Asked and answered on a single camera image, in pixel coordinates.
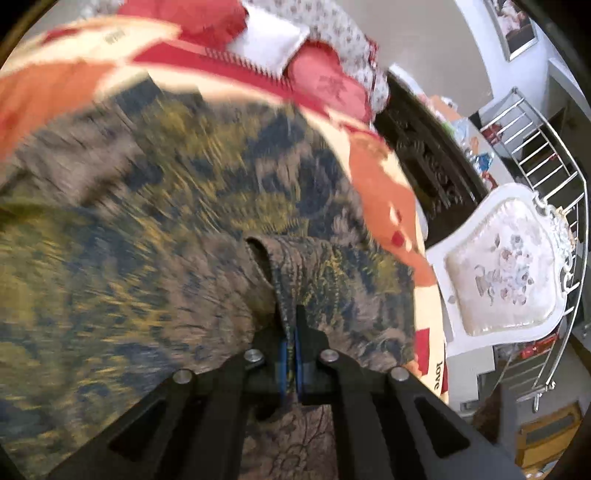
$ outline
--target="wall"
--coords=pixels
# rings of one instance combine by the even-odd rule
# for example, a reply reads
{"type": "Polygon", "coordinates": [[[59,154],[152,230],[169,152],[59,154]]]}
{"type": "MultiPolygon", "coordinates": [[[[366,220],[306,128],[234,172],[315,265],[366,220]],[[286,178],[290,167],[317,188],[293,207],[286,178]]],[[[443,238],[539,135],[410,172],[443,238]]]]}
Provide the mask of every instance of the wall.
{"type": "Polygon", "coordinates": [[[464,115],[492,99],[478,46],[453,0],[335,1],[378,42],[380,64],[398,63],[428,95],[453,98],[464,115]]]}
{"type": "Polygon", "coordinates": [[[472,31],[491,81],[493,100],[481,106],[481,115],[486,119],[486,111],[514,86],[546,117],[557,113],[566,104],[566,94],[548,77],[548,59],[558,52],[542,30],[535,25],[538,43],[507,62],[484,0],[454,1],[472,31]]]}

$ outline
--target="metal railing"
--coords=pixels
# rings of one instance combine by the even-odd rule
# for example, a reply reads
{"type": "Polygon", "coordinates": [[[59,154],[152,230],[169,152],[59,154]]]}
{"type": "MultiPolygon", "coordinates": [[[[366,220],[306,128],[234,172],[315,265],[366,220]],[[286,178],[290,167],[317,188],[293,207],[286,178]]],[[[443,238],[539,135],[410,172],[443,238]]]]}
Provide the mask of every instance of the metal railing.
{"type": "Polygon", "coordinates": [[[496,371],[488,374],[481,391],[481,398],[486,398],[502,382],[515,393],[518,401],[533,400],[536,412],[540,397],[556,386],[553,376],[581,301],[589,243],[587,183],[558,133],[517,88],[513,88],[500,103],[499,111],[481,131],[488,134],[503,162],[506,165],[513,163],[509,170],[516,181],[538,191],[541,198],[555,207],[564,209],[577,239],[573,276],[567,284],[567,306],[554,332],[557,334],[555,340],[546,350],[525,359],[519,352],[527,345],[514,345],[509,358],[498,362],[496,371]],[[495,124],[501,126],[496,134],[490,129],[495,124]]]}

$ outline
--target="white upholstered chair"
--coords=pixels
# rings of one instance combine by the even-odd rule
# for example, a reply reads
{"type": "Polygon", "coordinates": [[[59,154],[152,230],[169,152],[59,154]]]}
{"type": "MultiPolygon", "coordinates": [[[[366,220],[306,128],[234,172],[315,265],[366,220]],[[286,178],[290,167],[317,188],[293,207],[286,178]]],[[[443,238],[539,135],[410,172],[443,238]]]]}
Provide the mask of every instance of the white upholstered chair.
{"type": "Polygon", "coordinates": [[[449,318],[447,355],[550,334],[566,307],[573,243],[566,217],[536,192],[493,190],[427,250],[449,318]]]}

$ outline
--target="picture frame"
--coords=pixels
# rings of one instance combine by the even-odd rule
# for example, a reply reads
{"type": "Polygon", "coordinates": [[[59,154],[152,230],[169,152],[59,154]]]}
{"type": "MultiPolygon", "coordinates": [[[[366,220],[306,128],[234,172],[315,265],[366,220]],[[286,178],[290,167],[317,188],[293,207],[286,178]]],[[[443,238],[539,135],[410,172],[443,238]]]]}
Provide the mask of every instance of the picture frame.
{"type": "Polygon", "coordinates": [[[513,0],[483,0],[491,14],[507,61],[538,43],[531,18],[513,0]]]}

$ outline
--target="red pillowcase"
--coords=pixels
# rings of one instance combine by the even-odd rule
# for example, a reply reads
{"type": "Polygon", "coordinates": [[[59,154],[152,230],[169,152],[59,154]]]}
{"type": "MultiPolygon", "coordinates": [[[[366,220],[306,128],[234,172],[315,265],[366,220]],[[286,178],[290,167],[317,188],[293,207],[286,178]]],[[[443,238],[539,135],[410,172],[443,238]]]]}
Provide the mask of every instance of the red pillowcase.
{"type": "Polygon", "coordinates": [[[365,123],[371,120],[365,88],[343,72],[331,46],[306,42],[287,67],[287,77],[295,89],[315,96],[325,105],[365,123]]]}
{"type": "Polygon", "coordinates": [[[128,0],[117,13],[175,23],[179,39],[218,50],[246,28],[248,16],[238,0],[128,0]]]}

